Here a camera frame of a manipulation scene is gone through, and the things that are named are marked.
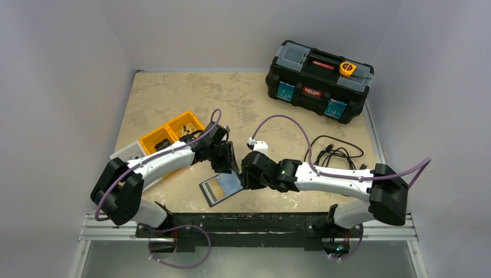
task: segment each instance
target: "white connector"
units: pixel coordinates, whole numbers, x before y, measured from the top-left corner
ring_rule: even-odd
[[[249,137],[249,139],[247,140],[248,146],[252,147],[255,143],[256,143],[256,140],[252,139],[252,137]]]
[[[256,141],[252,150],[268,155],[268,145],[264,141]]]

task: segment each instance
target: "toolbox handle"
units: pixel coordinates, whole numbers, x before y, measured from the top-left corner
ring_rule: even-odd
[[[312,63],[313,60],[319,61],[321,63],[326,63],[329,65],[333,65],[335,67],[334,70],[338,70],[341,62],[344,61],[344,58],[341,56],[336,56],[333,54],[329,54],[327,52],[322,52],[320,50],[312,50],[309,55],[309,63]]]

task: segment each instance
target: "cable connector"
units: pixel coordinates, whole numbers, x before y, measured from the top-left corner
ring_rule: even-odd
[[[326,152],[330,152],[332,149],[334,149],[334,145],[333,144],[329,144],[327,147],[325,147],[325,151]]]
[[[252,150],[254,149],[254,145],[256,144],[256,140],[252,139],[252,137],[249,137],[247,140],[247,148]]]

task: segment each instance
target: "toolbox lid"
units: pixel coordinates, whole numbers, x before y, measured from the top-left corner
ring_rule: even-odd
[[[346,61],[355,64],[356,69],[351,77],[341,75],[338,79],[338,85],[363,93],[365,86],[370,87],[372,84],[373,74],[370,73],[370,68],[355,61]]]
[[[276,57],[278,57],[276,64],[294,71],[300,71],[309,53],[310,48],[287,42],[280,46],[276,52]]]

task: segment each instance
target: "black plastic bracket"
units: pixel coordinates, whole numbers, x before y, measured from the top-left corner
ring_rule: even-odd
[[[395,171],[385,164],[377,164],[373,170],[374,177],[393,174]],[[370,192],[369,211],[382,223],[403,226],[406,221],[408,192],[408,184],[402,178],[374,181]]]
[[[242,186],[244,189],[270,187],[279,192],[296,191],[296,170],[302,162],[295,159],[283,159],[274,162],[264,153],[248,153],[242,160]]]
[[[104,193],[111,184],[128,170],[128,166],[119,158],[114,158],[106,165],[101,177],[90,194],[90,199],[99,204]],[[102,204],[102,210],[116,225],[130,221],[140,208],[143,179],[139,174],[131,172],[116,186]]]

